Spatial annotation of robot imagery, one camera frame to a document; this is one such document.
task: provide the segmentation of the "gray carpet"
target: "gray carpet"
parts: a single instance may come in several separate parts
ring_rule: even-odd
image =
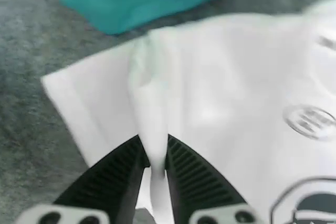
[[[0,0],[0,223],[51,202],[87,167],[39,78],[150,28],[229,12],[297,12],[316,0],[213,0],[106,36],[58,0]],[[149,223],[138,212],[135,222]]]

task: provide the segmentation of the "screw hole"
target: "screw hole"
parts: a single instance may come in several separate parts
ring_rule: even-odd
[[[38,223],[39,224],[57,224],[60,218],[61,218],[61,215],[58,212],[50,212],[44,215]]]
[[[247,212],[247,211],[239,211],[238,213],[236,213],[236,220],[239,223],[252,223],[255,222],[255,218],[254,216]]]
[[[197,224],[218,224],[218,222],[210,216],[202,216],[198,219]]]

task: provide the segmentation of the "floor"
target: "floor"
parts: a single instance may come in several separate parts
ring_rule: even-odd
[[[231,12],[299,12],[317,0],[212,0],[139,29],[107,36],[58,0],[0,0],[0,223],[52,202],[87,167],[39,78],[145,33]],[[144,212],[134,223],[151,223]]]

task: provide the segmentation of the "circular logo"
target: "circular logo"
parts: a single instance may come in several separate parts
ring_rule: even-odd
[[[315,140],[327,141],[336,133],[336,119],[317,107],[289,107],[284,112],[284,119],[293,130]]]

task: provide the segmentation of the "white plastic part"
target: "white plastic part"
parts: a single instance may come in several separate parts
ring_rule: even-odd
[[[60,214],[60,219],[57,224],[80,224],[80,222],[87,217],[96,217],[99,219],[99,224],[110,223],[107,214],[99,210],[59,205],[36,205],[24,211],[17,218],[15,224],[44,224],[40,223],[40,220],[43,216],[51,212]]]
[[[248,215],[251,219],[244,218],[246,222],[239,222],[241,219],[237,215],[242,213]],[[195,211],[190,217],[189,224],[211,224],[211,222],[199,221],[204,217],[213,219],[215,221],[214,223],[217,224],[264,224],[254,209],[247,204],[236,204]]]

